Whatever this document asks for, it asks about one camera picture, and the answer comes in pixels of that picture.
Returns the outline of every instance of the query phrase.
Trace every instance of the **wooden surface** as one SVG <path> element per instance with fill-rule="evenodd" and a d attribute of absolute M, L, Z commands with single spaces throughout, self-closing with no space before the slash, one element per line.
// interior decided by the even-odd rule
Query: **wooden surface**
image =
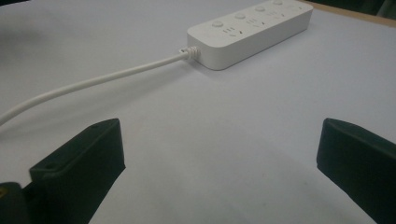
<path fill-rule="evenodd" d="M 355 12 L 355 11 L 350 11 L 350 10 L 346 10 L 346 9 L 342 9 L 342 8 L 338 8 L 338 7 L 329 7 L 329 6 L 325 6 L 322 4 L 313 3 L 313 2 L 309 2 L 309 1 L 305 1 L 305 0 L 300 0 L 300 1 L 313 6 L 315 9 L 328 11 L 328 12 L 332 12 L 332 13 L 343 15 L 343 16 L 353 17 L 353 18 L 357 18 L 357 19 L 360 19 L 363 21 L 370 21 L 370 22 L 374 22 L 374 23 L 378 23 L 378 24 L 387 25 L 390 27 L 396 27 L 396 21 L 391 20 L 391 19 L 372 16 L 372 15 L 359 13 L 359 12 Z"/>

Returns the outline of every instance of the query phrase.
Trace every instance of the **power cord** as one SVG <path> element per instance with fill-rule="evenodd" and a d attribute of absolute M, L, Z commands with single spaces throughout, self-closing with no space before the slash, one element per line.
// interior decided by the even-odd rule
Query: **power cord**
<path fill-rule="evenodd" d="M 154 68 L 162 67 L 170 63 L 175 63 L 181 60 L 188 60 L 188 59 L 196 59 L 199 56 L 200 51 L 196 47 L 189 47 L 185 49 L 181 49 L 179 51 L 179 54 L 159 60 L 154 63 L 147 63 L 144 65 L 140 65 L 134 68 L 126 69 L 123 71 L 119 71 L 116 73 L 104 75 L 101 77 L 95 77 L 92 79 L 88 79 L 85 81 L 78 82 L 76 84 L 68 85 L 61 87 L 59 89 L 53 90 L 53 91 L 48 91 L 46 93 L 37 95 L 36 97 L 27 100 L 25 102 L 22 102 L 13 108 L 9 109 L 6 113 L 1 115 L 0 117 L 0 126 L 5 124 L 7 121 L 17 117 L 20 113 L 24 112 L 25 110 L 28 110 L 36 105 L 42 104 L 44 102 L 47 102 L 48 100 L 66 95 L 68 93 L 74 92 L 74 91 L 80 91 L 83 89 L 87 89 L 92 86 L 96 86 L 99 84 L 103 84 L 115 79 L 119 79 L 122 77 L 128 77 L 134 74 L 142 73 Z"/>

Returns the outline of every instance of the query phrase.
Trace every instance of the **power strip switch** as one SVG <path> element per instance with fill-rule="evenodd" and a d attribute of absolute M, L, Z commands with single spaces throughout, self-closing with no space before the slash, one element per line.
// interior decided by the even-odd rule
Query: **power strip switch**
<path fill-rule="evenodd" d="M 313 7 L 294 0 L 272 0 L 191 27 L 188 46 L 200 50 L 196 60 L 222 70 L 308 27 Z"/>

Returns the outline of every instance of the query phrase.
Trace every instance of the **white surface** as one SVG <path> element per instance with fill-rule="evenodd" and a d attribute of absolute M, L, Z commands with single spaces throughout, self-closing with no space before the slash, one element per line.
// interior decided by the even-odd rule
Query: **white surface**
<path fill-rule="evenodd" d="M 0 7 L 0 113 L 149 63 L 189 27 L 259 1 L 44 1 Z M 91 223 L 373 223 L 316 169 L 325 118 L 392 142 L 396 30 L 314 10 L 308 29 L 227 70 L 174 63 L 29 110 L 0 129 L 0 182 L 87 126 L 121 122 L 127 169 Z"/>
<path fill-rule="evenodd" d="M 200 50 L 196 61 L 222 70 L 306 30 L 312 9 L 294 0 L 263 2 L 192 26 L 187 45 Z"/>

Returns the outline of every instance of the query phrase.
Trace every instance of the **power strip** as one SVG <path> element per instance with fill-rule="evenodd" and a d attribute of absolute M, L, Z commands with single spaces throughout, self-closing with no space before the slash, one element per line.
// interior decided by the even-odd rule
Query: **power strip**
<path fill-rule="evenodd" d="M 196 61 L 222 70 L 308 27 L 313 7 L 294 0 L 272 0 L 191 27 L 188 46 Z"/>

